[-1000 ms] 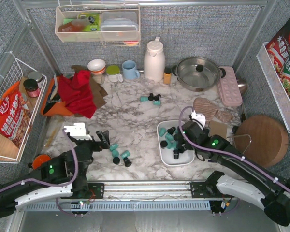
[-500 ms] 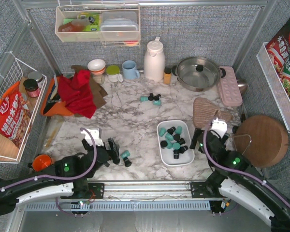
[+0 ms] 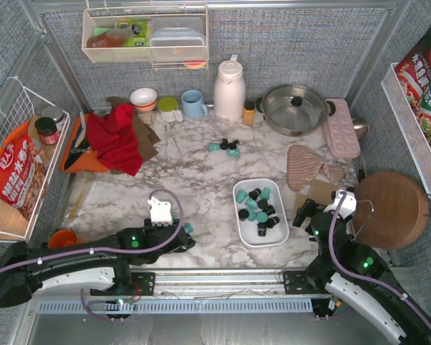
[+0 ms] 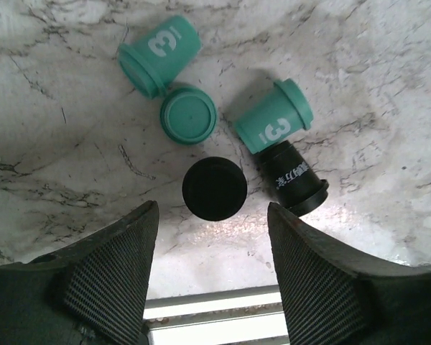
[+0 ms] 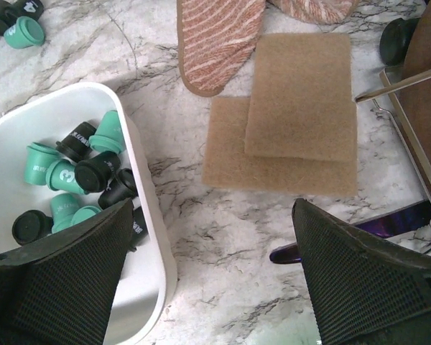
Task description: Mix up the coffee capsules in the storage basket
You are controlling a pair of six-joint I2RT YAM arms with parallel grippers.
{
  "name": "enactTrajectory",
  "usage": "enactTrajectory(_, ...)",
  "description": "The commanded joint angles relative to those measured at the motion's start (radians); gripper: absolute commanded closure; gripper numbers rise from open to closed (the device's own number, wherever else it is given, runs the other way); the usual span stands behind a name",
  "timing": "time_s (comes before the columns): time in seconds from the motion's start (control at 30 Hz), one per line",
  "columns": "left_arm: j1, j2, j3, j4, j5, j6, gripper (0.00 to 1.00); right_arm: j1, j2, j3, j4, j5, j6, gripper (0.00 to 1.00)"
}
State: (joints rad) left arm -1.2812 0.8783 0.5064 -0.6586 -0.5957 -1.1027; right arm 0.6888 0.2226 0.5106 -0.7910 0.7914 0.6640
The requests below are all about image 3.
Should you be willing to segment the tan scouring pad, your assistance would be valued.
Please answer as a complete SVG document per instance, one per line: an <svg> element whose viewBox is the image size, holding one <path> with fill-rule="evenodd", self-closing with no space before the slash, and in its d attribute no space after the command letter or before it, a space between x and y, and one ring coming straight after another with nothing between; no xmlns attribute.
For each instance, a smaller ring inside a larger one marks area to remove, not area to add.
<svg viewBox="0 0 431 345"><path fill-rule="evenodd" d="M303 193L296 194L292 216L296 216L297 209L301 207L308 198L325 206L333 203L333 199L330 196L331 193L337 191L337 189L338 186L333 183L328 183L322 180L313 180L310 186L306 187Z"/></svg>

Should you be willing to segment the white storage basket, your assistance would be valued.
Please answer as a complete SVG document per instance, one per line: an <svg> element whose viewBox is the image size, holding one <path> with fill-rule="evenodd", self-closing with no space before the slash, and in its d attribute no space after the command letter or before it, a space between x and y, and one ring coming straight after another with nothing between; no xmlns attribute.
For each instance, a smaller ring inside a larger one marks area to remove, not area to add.
<svg viewBox="0 0 431 345"><path fill-rule="evenodd" d="M238 234L248 247L273 247L289 238L278 185L270 179L242 180L233 187Z"/></svg>

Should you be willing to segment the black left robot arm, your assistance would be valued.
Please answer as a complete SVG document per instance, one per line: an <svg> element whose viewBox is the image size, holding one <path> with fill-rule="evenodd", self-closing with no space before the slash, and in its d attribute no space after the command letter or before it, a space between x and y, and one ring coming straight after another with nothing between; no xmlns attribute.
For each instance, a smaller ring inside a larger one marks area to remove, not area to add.
<svg viewBox="0 0 431 345"><path fill-rule="evenodd" d="M0 257L0 308L21 305L45 290L133 295L140 284L131 267L193 248L195 240L187 227L175 218L166 226L148 218L141 227L73 247L31 248L25 241L16 242Z"/></svg>

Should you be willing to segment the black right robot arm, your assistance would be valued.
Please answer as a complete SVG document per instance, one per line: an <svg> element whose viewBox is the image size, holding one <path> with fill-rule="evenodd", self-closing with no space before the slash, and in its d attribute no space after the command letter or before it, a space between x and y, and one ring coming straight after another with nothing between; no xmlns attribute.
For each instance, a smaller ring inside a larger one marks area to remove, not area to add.
<svg viewBox="0 0 431 345"><path fill-rule="evenodd" d="M431 317L399 284L381 256L348 234L357 206L354 194L338 189L331 198L328 206L307 199L293 221L299 227L308 220L306 232L318 244L318 255L304 271L305 287L342 300L391 344L431 344Z"/></svg>

